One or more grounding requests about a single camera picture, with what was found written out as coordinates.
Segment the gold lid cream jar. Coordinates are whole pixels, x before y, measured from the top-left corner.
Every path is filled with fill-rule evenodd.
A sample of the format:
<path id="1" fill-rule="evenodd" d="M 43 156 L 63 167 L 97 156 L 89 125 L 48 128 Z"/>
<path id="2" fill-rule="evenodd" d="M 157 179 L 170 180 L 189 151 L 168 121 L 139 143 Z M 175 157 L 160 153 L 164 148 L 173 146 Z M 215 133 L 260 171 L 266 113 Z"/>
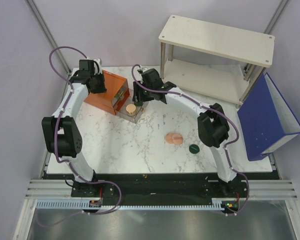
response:
<path id="1" fill-rule="evenodd" d="M 125 108 L 126 112 L 130 116 L 134 116 L 137 112 L 137 107 L 134 104 L 128 104 Z"/>

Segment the clear drawer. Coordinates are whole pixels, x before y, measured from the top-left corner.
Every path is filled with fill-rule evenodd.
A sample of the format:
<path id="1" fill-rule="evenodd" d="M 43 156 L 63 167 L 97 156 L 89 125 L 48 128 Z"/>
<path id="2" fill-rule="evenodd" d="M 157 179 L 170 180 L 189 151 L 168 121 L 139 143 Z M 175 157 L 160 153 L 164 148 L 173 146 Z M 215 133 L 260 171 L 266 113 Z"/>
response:
<path id="1" fill-rule="evenodd" d="M 123 100 L 125 93 L 128 91 L 128 87 L 122 86 L 119 91 L 114 95 L 111 103 L 114 106 L 117 102 Z"/>
<path id="2" fill-rule="evenodd" d="M 119 104 L 116 106 L 115 114 L 122 119 L 136 124 L 140 117 L 145 113 L 147 106 L 147 102 L 143 103 L 141 106 L 136 106 L 132 101 L 132 98 L 129 97 L 122 106 L 119 106 Z"/>

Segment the orange drawer box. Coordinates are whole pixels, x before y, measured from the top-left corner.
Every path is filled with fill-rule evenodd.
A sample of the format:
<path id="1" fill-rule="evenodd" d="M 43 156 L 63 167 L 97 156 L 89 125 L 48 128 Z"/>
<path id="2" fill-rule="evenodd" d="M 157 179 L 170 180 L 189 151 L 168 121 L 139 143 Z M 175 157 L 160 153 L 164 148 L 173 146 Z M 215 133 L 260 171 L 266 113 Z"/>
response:
<path id="1" fill-rule="evenodd" d="M 84 102 L 112 115 L 116 115 L 116 106 L 119 105 L 121 107 L 130 96 L 128 80 L 125 77 L 106 70 L 103 70 L 103 73 L 107 91 L 105 93 L 90 93 Z M 128 90 L 124 94 L 123 100 L 120 100 L 115 105 L 112 105 L 112 100 L 121 87 L 127 87 Z"/>

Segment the dark green round compact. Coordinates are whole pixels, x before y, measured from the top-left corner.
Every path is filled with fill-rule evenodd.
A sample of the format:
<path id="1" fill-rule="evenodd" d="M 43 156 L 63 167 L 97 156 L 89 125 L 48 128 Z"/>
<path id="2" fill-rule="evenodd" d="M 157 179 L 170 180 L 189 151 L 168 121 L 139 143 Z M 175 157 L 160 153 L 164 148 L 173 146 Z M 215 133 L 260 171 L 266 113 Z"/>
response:
<path id="1" fill-rule="evenodd" d="M 137 107 L 141 107 L 141 106 L 143 105 L 143 101 L 141 101 L 141 100 L 136 100 L 136 101 L 134 102 L 134 105 L 137 106 Z"/>

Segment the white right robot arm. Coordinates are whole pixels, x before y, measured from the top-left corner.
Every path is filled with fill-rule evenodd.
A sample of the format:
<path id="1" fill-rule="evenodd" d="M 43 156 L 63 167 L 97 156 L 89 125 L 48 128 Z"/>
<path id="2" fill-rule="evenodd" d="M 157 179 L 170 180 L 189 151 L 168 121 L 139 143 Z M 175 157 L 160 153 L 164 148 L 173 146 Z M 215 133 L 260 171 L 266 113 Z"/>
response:
<path id="1" fill-rule="evenodd" d="M 232 122 L 225 116 L 222 106 L 218 103 L 209 105 L 186 95 L 174 83 L 163 82 L 154 68 L 136 64 L 132 67 L 131 74 L 134 80 L 132 101 L 136 106 L 156 100 L 177 107 L 197 120 L 198 137 L 210 148 L 218 178 L 222 181 L 219 191 L 225 197 L 232 196 L 237 191 L 237 185 L 233 181 L 237 172 L 232 166 L 227 150 L 229 124 Z"/>

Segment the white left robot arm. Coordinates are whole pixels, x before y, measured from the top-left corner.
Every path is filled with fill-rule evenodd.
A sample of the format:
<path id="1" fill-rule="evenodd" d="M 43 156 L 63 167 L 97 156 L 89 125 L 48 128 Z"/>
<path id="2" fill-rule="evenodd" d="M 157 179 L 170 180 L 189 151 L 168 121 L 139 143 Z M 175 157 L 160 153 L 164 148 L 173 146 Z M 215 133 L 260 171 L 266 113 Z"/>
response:
<path id="1" fill-rule="evenodd" d="M 100 185 L 93 180 L 95 171 L 82 153 L 83 139 L 76 118 L 89 94 L 106 92 L 102 60 L 81 59 L 79 69 L 68 81 L 61 104 L 52 116 L 44 117 L 41 122 L 47 151 L 54 154 L 57 163 L 68 166 L 75 180 L 83 183 L 82 191 L 89 197 L 99 193 Z"/>

